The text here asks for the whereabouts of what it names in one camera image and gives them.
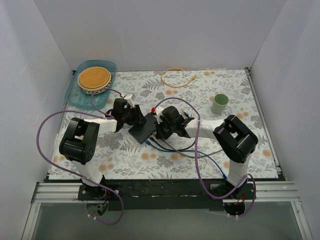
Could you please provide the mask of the black network switch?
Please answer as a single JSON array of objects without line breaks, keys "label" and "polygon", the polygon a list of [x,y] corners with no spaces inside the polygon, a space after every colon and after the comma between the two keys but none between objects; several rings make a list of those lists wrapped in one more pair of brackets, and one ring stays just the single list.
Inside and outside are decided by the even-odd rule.
[{"label": "black network switch", "polygon": [[145,119],[146,123],[143,125],[136,125],[128,130],[129,134],[140,144],[143,144],[156,131],[157,118],[148,113]]}]

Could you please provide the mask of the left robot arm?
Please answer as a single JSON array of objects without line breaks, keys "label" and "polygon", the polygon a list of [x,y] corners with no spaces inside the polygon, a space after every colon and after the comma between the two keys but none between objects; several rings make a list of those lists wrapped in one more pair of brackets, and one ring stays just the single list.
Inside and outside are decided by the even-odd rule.
[{"label": "left robot arm", "polygon": [[116,133],[125,124],[141,126],[147,122],[140,106],[134,104],[130,96],[115,99],[113,108],[105,112],[104,116],[113,118],[81,119],[73,117],[59,144],[59,153],[76,167],[81,175],[84,190],[95,200],[103,199],[108,192],[102,184],[105,180],[104,176],[92,161],[98,136]]}]

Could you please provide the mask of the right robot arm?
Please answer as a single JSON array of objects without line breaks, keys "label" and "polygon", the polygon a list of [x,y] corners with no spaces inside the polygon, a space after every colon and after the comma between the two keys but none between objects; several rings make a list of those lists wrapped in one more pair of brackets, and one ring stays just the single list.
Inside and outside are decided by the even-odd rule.
[{"label": "right robot arm", "polygon": [[226,192],[237,199],[245,192],[249,159],[258,144],[257,136],[235,115],[220,120],[198,120],[183,117],[174,106],[156,107],[151,110],[156,118],[156,138],[168,139],[172,134],[182,138],[214,139],[229,158]]}]

